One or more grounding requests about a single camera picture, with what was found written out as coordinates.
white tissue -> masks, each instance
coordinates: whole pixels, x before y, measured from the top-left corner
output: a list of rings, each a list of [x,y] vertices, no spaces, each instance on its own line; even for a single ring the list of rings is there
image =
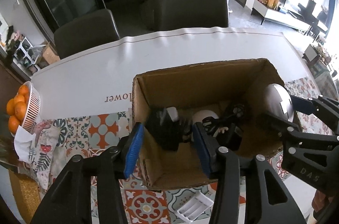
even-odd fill
[[[18,130],[14,137],[14,149],[19,156],[19,161],[24,161],[26,163],[30,163],[29,156],[29,148],[33,140],[35,140],[35,134],[30,134],[23,127],[19,126]]]

cardboard box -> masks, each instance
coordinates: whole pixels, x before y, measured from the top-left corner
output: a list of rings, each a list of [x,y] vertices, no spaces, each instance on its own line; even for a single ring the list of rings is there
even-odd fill
[[[146,72],[133,80],[133,124],[144,124],[152,107],[175,106],[179,115],[186,117],[210,109],[220,116],[229,101],[241,99],[251,107],[252,118],[241,126],[244,136],[237,154],[248,158],[257,154],[274,156],[282,149],[278,136],[255,125],[256,116],[264,112],[263,90],[271,83],[284,85],[267,59],[210,62]],[[191,143],[180,143],[176,152],[164,151],[145,129],[139,159],[144,183],[152,190],[191,188],[212,182],[202,172]]]
[[[44,47],[42,52],[42,59],[45,60],[48,64],[55,63],[60,60],[59,56],[57,56],[50,47],[50,44],[47,44]]]

dining chair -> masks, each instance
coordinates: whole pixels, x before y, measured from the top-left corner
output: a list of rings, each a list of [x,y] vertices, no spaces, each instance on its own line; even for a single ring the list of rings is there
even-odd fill
[[[156,31],[228,27],[227,0],[155,0]]]
[[[54,32],[60,59],[119,39],[112,12],[108,9],[78,17]]]

metal screw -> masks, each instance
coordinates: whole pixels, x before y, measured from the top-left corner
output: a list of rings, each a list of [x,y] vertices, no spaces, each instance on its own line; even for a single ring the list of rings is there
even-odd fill
[[[119,151],[118,147],[116,146],[110,147],[108,150],[110,151],[110,153],[117,153]]]
[[[296,149],[295,149],[294,147],[290,147],[290,148],[289,148],[289,153],[290,153],[290,154],[296,153]]]
[[[261,154],[257,154],[257,156],[255,157],[258,161],[263,162],[265,161],[265,156],[261,155]]]
[[[82,159],[82,156],[80,154],[74,155],[72,157],[73,162],[79,162]]]
[[[218,151],[221,153],[227,153],[228,152],[228,148],[227,147],[219,147]]]

white plastic basket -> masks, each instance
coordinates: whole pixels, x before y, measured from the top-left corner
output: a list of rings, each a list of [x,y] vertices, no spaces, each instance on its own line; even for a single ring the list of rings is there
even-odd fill
[[[41,100],[39,92],[33,87],[33,84],[31,82],[25,82],[24,84],[27,85],[29,88],[29,100],[25,118],[23,119],[21,126],[28,132],[31,132],[35,119],[40,112]]]

